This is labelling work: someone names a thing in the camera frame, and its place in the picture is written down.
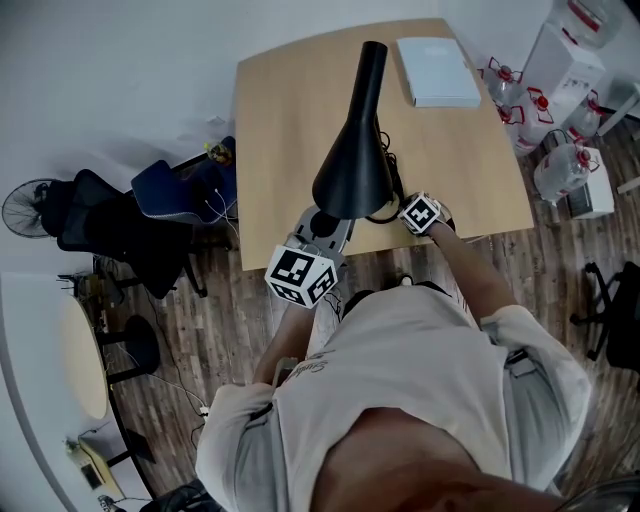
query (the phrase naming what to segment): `plastic bottle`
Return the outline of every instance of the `plastic bottle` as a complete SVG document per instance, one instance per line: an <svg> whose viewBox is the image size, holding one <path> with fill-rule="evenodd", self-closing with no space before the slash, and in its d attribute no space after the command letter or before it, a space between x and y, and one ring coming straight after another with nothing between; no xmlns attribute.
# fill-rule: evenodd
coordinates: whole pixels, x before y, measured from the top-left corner
<svg viewBox="0 0 640 512"><path fill-rule="evenodd" d="M587 182L589 174L598 168L593 164L589 151L582 146L562 144L542 159L533 172L533 182L542 199L555 204Z"/></svg>
<svg viewBox="0 0 640 512"><path fill-rule="evenodd" d="M502 124L504 124L504 129L507 131L511 145L515 146L518 140L518 125L524 122L522 107L520 105L514 107L503 105L498 107L498 115Z"/></svg>
<svg viewBox="0 0 640 512"><path fill-rule="evenodd" d="M518 103L523 105L524 121L518 126L518 140L513 149L516 156L525 156L538 147L554 123L549 112L549 100L540 89L529 87Z"/></svg>
<svg viewBox="0 0 640 512"><path fill-rule="evenodd" d="M578 46L597 50L618 33L623 13L621 0L554 0L549 21Z"/></svg>
<svg viewBox="0 0 640 512"><path fill-rule="evenodd" d="M483 70L482 79L487 86L489 96L499 107L513 105L520 96L522 72L511 71L509 66L501 66L493 57Z"/></svg>
<svg viewBox="0 0 640 512"><path fill-rule="evenodd" d="M564 122L563 128L574 142L593 137L600 126L602 112L598 105L598 93L591 91Z"/></svg>

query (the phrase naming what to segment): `person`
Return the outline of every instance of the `person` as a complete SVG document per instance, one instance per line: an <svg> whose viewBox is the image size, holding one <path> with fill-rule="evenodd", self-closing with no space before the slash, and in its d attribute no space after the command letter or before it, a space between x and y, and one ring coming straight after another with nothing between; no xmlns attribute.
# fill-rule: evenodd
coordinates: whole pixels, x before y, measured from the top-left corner
<svg viewBox="0 0 640 512"><path fill-rule="evenodd" d="M253 383L217 391L199 442L197 474L227 511L562 505L545 491L583 427L588 378L449 226L428 234L475 321L432 283L360 292L307 356L315 311L290 305ZM302 362L277 386L283 358Z"/></svg>

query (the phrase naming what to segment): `lamp shade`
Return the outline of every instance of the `lamp shade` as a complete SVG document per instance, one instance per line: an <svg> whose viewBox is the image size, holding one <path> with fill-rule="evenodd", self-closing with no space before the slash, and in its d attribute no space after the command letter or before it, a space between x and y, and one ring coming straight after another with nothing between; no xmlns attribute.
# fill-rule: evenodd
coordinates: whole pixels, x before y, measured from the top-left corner
<svg viewBox="0 0 640 512"><path fill-rule="evenodd" d="M382 43L363 44L347 121L313 182L318 208L338 219L366 217L393 198L376 117L386 58Z"/></svg>

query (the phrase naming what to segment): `round table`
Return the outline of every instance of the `round table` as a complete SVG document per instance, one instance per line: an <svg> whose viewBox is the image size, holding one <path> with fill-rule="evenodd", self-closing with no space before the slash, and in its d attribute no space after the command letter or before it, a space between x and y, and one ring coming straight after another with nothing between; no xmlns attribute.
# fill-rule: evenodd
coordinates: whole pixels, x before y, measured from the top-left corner
<svg viewBox="0 0 640 512"><path fill-rule="evenodd" d="M61 328L69 385L82 408L93 418L102 419L107 414L108 385L153 373L160 365L155 332L141 316L129 318L122 332L96 334L80 302L67 295ZM124 342L134 368L107 375L100 347L120 342Z"/></svg>

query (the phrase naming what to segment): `white t-shirt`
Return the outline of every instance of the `white t-shirt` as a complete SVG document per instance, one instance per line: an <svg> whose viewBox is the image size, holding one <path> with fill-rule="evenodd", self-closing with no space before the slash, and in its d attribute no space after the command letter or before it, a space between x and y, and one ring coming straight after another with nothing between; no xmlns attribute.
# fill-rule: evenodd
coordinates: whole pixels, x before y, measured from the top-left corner
<svg viewBox="0 0 640 512"><path fill-rule="evenodd" d="M481 471L511 479L520 448L510 453L504 367L510 353L529 348L545 382L553 382L546 403L539 407L529 390L527 401L540 409L534 417L557 416L550 418L557 439L555 456L546 457L544 467L527 468L526 480L548 485L584 423L587 377L524 308L503 308L482 324L492 337L451 298L422 286L366 297L278 389L218 390L198 447L198 476L229 512L259 504L262 510L309 510L327 451L363 411L389 407L445 430Z"/></svg>

